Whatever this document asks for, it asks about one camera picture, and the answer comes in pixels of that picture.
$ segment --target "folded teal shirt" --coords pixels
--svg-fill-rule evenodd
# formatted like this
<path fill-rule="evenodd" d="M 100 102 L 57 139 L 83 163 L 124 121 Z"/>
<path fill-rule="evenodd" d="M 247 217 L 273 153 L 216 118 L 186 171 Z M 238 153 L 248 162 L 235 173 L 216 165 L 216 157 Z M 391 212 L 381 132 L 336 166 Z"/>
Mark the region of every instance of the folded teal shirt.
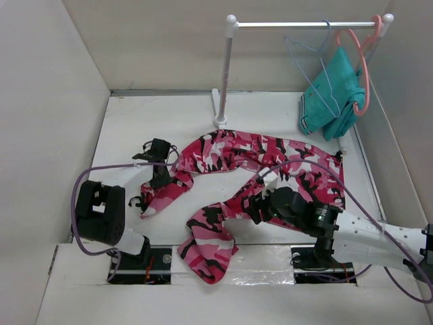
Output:
<path fill-rule="evenodd" d="M 313 86 L 332 112 L 338 116 L 340 108 L 341 115 L 334 117 L 310 86 L 300 99 L 299 125 L 304 134 L 310 134 L 323 127 L 323 137 L 329 141 L 343 136 L 355 124 L 358 117 L 353 112 L 353 104 L 358 102 L 360 109 L 364 107 L 365 91 L 359 87 L 358 76 L 343 47 L 337 49 L 331 62 L 326 66 L 326 72 L 338 107 L 331 97 L 331 89 L 323 71 L 314 80 Z"/>

